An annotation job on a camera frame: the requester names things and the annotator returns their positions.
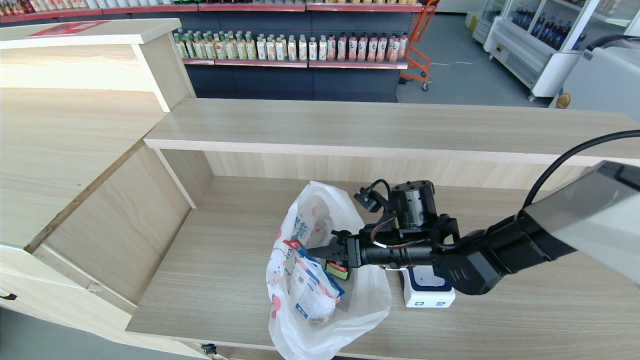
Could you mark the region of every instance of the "checkout counter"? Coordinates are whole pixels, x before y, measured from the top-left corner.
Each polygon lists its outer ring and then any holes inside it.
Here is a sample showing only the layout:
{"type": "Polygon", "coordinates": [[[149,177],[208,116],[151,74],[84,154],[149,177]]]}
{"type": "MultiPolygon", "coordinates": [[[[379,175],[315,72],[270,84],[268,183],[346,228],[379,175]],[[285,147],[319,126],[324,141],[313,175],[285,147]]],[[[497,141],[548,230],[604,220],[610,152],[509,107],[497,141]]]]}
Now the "checkout counter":
{"type": "MultiPolygon", "coordinates": [[[[139,347],[204,357],[200,345],[215,343],[234,359],[280,359],[264,274],[308,180],[353,193],[377,178],[429,179],[438,211],[465,233],[513,214],[565,150],[637,128],[579,110],[196,99],[170,36],[179,26],[112,20],[35,38],[51,25],[0,29],[0,295],[13,297],[0,306],[139,347]]],[[[588,149],[543,190],[605,158],[640,165],[638,149],[633,139],[588,149]]],[[[581,253],[449,309],[405,308],[397,273],[387,277],[391,313],[341,355],[640,350],[637,286],[581,253]]]]}

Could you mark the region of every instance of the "floor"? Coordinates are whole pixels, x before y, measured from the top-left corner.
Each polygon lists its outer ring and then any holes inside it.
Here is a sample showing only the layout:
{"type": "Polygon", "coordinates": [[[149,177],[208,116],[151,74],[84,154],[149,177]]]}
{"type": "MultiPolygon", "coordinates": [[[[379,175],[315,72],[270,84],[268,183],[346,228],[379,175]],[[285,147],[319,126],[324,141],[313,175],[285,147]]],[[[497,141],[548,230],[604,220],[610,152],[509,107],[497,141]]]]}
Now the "floor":
{"type": "MultiPolygon", "coordinates": [[[[437,15],[420,50],[430,55],[429,91],[412,81],[399,85],[399,102],[547,107],[550,99],[527,100],[528,90],[497,61],[489,61],[474,43],[464,16],[437,15]]],[[[2,309],[2,360],[187,360],[188,357],[112,343],[88,332],[37,320],[2,309]]]]}

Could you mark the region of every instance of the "orange hand truck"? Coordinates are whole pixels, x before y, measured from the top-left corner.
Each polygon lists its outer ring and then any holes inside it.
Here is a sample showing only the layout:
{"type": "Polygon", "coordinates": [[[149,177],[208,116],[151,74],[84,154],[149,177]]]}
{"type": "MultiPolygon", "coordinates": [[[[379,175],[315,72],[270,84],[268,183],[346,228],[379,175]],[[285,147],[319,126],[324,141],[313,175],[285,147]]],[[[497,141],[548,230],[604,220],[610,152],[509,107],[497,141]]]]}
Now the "orange hand truck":
{"type": "Polygon", "coordinates": [[[422,80],[422,91],[429,90],[429,68],[431,67],[431,59],[429,56],[426,56],[422,52],[420,52],[416,47],[422,39],[424,35],[424,31],[427,30],[427,26],[433,19],[433,16],[436,14],[436,10],[438,9],[438,4],[440,0],[420,0],[420,2],[424,5],[422,7],[422,11],[420,12],[420,16],[414,17],[412,21],[412,31],[411,37],[409,38],[409,44],[407,45],[406,51],[404,53],[404,57],[408,62],[408,69],[420,69],[422,72],[420,76],[400,73],[405,79],[416,79],[422,80]]]}

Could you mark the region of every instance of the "drawer handle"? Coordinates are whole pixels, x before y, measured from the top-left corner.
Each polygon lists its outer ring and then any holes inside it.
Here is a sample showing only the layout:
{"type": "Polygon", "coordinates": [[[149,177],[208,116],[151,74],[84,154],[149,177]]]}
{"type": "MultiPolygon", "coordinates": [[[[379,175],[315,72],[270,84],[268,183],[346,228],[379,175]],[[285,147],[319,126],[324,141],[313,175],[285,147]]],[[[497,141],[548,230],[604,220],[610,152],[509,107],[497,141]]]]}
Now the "drawer handle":
{"type": "Polygon", "coordinates": [[[0,299],[5,299],[5,300],[15,300],[17,299],[18,295],[11,293],[7,296],[0,296],[0,299]]]}

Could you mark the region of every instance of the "white plastic bag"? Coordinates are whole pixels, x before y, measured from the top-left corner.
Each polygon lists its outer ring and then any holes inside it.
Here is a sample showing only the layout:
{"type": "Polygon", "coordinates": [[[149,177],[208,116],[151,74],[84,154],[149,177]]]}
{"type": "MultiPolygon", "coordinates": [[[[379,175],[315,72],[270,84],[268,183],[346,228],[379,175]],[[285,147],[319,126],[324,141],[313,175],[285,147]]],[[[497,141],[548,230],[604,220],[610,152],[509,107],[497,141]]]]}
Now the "white plastic bag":
{"type": "Polygon", "coordinates": [[[302,190],[289,208],[271,252],[266,277],[273,304],[269,333],[285,359],[329,360],[389,314],[391,290],[385,271],[377,266],[352,269],[343,286],[346,294],[325,325],[303,321],[289,298],[297,253],[290,246],[292,237],[311,248],[327,245],[331,230],[345,229],[356,234],[363,226],[345,191],[315,181],[302,190]]]}

